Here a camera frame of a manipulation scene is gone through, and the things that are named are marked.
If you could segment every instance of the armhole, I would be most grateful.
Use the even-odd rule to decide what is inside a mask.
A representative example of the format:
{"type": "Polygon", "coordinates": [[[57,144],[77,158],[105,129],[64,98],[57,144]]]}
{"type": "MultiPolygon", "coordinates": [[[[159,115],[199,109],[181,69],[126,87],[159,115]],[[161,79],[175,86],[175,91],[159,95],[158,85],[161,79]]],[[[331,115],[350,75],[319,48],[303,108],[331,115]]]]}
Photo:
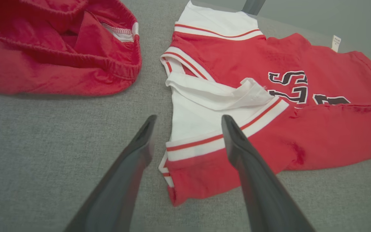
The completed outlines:
{"type": "Polygon", "coordinates": [[[187,74],[187,70],[192,72],[193,76],[197,78],[215,82],[212,75],[203,66],[177,47],[169,47],[160,60],[165,67],[167,75],[171,72],[187,74]]]}

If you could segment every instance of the white fabric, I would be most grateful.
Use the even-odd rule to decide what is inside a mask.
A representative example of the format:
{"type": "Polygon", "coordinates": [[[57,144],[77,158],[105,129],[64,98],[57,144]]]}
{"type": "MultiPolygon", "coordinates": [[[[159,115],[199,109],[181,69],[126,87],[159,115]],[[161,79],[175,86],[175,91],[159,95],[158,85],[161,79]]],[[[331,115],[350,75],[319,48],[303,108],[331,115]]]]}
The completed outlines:
{"type": "Polygon", "coordinates": [[[109,31],[115,38],[117,38],[121,42],[134,42],[134,35],[138,35],[137,22],[133,25],[133,28],[131,30],[126,28],[112,27],[106,23],[101,23],[101,25],[103,25],[103,27],[105,27],[107,31],[109,31]]]}
{"type": "Polygon", "coordinates": [[[188,2],[178,20],[179,24],[202,28],[223,36],[236,36],[258,28],[257,20],[244,12],[224,12],[194,6],[188,2]]]}
{"type": "MultiPolygon", "coordinates": [[[[264,112],[265,110],[270,107],[275,100],[279,100],[278,98],[274,98],[273,101],[271,101],[269,104],[264,106],[262,109],[258,110],[251,118],[255,119],[256,116],[264,112]]],[[[268,123],[270,123],[272,120],[274,120],[278,115],[280,115],[281,112],[283,112],[288,106],[288,103],[285,101],[280,100],[277,105],[272,107],[269,111],[267,111],[262,117],[259,118],[256,122],[253,124],[249,125],[248,127],[243,129],[243,133],[246,135],[246,137],[250,137],[251,135],[257,133],[259,130],[264,128],[268,123]]],[[[237,123],[240,127],[245,125],[246,123],[237,123]]],[[[197,141],[203,141],[204,139],[207,138],[212,138],[217,135],[221,135],[222,132],[216,131],[207,135],[199,136],[196,138],[192,138],[191,140],[197,140],[197,141]]],[[[188,140],[181,140],[181,141],[174,141],[174,142],[167,142],[166,146],[172,147],[174,144],[187,144],[186,141],[188,140]]],[[[191,147],[186,147],[183,149],[179,150],[174,150],[174,151],[168,151],[168,160],[170,161],[178,161],[178,160],[184,160],[188,159],[191,157],[197,157],[197,156],[202,156],[214,151],[218,151],[220,149],[225,148],[225,143],[223,137],[220,137],[216,140],[204,143],[204,144],[199,144],[191,147]]]]}
{"type": "Polygon", "coordinates": [[[183,140],[191,142],[188,141],[190,138],[204,139],[199,136],[206,138],[210,133],[221,131],[224,114],[231,115],[239,125],[248,123],[257,112],[278,100],[252,78],[244,79],[241,84],[236,89],[172,72],[166,80],[166,85],[173,91],[173,125],[171,142],[167,146],[184,143],[183,140]]]}
{"type": "Polygon", "coordinates": [[[250,38],[253,38],[253,37],[256,37],[258,35],[263,34],[261,31],[253,31],[252,30],[250,33],[247,33],[247,32],[245,32],[244,34],[234,33],[234,35],[232,35],[231,37],[226,37],[224,35],[216,34],[216,33],[213,33],[213,32],[202,31],[202,30],[193,29],[193,28],[185,28],[185,27],[182,27],[182,26],[175,26],[174,31],[193,34],[193,35],[211,36],[211,37],[216,37],[216,38],[221,38],[221,39],[226,39],[226,40],[231,40],[231,41],[248,40],[250,38]]]}
{"type": "MultiPolygon", "coordinates": [[[[164,153],[164,156],[162,157],[162,160],[158,166],[158,169],[163,174],[169,173],[168,168],[164,167],[166,161],[167,161],[167,152],[164,153]]],[[[165,181],[167,181],[167,184],[169,187],[174,188],[174,182],[171,176],[164,176],[164,179],[165,181]]]]}
{"type": "Polygon", "coordinates": [[[175,73],[182,73],[185,74],[186,72],[184,71],[183,66],[181,65],[181,62],[178,60],[165,56],[165,57],[160,57],[161,63],[165,67],[165,71],[167,73],[167,76],[170,75],[170,72],[175,72],[175,73]]]}

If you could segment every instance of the red fabric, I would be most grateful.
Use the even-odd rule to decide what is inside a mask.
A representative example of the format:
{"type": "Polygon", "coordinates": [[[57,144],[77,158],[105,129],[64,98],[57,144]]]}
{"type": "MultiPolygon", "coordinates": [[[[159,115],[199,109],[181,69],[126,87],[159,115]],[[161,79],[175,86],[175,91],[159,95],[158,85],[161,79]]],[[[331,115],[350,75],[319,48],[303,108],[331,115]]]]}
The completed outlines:
{"type": "Polygon", "coordinates": [[[250,77],[267,90],[296,97],[294,88],[307,87],[305,102],[286,101],[295,107],[316,105],[314,94],[344,96],[350,103],[371,102],[371,60],[363,53],[336,53],[328,47],[312,46],[300,34],[283,39],[259,35],[232,41],[175,31],[172,47],[178,47],[198,62],[218,83],[237,88],[250,77]],[[281,81],[286,72],[304,71],[307,83],[296,83],[294,75],[286,85],[272,82],[269,72],[278,73],[281,81]]]}
{"type": "Polygon", "coordinates": [[[139,36],[121,42],[101,23],[136,21],[118,0],[0,0],[0,93],[123,91],[140,72],[139,36]]]}
{"type": "MultiPolygon", "coordinates": [[[[250,136],[274,173],[334,168],[371,159],[371,104],[289,107],[250,136]]],[[[207,198],[240,186],[225,149],[166,162],[174,206],[188,198],[207,198]]]]}
{"type": "MultiPolygon", "coordinates": [[[[180,48],[216,82],[237,88],[249,77],[270,94],[286,95],[279,97],[291,106],[249,137],[274,173],[341,167],[371,159],[371,61],[364,54],[340,54],[312,46],[299,34],[233,41],[175,31],[171,47],[180,48]],[[299,71],[304,75],[289,75],[284,82],[286,73],[299,71]],[[300,97],[299,87],[307,90],[303,102],[294,99],[300,97]],[[335,101],[336,97],[348,102],[335,101]]],[[[174,183],[174,188],[168,187],[174,206],[240,186],[225,149],[167,161],[166,166],[174,183]]]]}

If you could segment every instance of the gray table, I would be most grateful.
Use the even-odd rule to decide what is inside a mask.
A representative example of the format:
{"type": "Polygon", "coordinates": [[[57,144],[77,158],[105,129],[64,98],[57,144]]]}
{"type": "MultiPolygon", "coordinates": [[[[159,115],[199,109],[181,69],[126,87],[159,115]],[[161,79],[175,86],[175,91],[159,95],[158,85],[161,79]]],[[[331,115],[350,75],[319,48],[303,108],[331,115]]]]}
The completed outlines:
{"type": "MultiPolygon", "coordinates": [[[[159,56],[188,0],[124,0],[140,23],[143,68],[128,90],[108,97],[0,95],[0,231],[61,231],[151,115],[159,116],[132,231],[248,231],[241,188],[172,207],[158,171],[171,130],[171,90],[159,56]]],[[[331,38],[258,17],[262,32],[331,38]]],[[[342,42],[339,52],[351,51],[342,42]]],[[[371,160],[278,178],[318,231],[371,230],[371,160]]]]}

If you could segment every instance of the jersey number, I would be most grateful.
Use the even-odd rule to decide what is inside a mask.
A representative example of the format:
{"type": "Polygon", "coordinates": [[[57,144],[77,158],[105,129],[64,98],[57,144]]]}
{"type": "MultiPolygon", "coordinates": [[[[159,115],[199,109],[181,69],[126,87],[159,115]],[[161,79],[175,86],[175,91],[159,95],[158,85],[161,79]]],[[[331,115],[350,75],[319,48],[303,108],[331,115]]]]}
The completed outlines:
{"type": "MultiPolygon", "coordinates": [[[[280,92],[280,91],[268,90],[268,93],[270,95],[285,97],[289,101],[296,102],[297,104],[305,104],[307,102],[308,82],[307,82],[307,76],[305,75],[304,71],[289,71],[289,72],[286,72],[281,78],[280,78],[280,73],[269,72],[268,79],[271,82],[278,83],[281,85],[288,85],[292,81],[294,81],[294,84],[300,85],[300,86],[295,86],[291,89],[291,93],[293,94],[291,96],[283,92],[280,92]]],[[[335,104],[350,103],[350,101],[348,101],[343,96],[327,97],[326,95],[323,95],[323,94],[313,94],[313,99],[316,104],[329,103],[331,105],[335,105],[335,104]]]]}

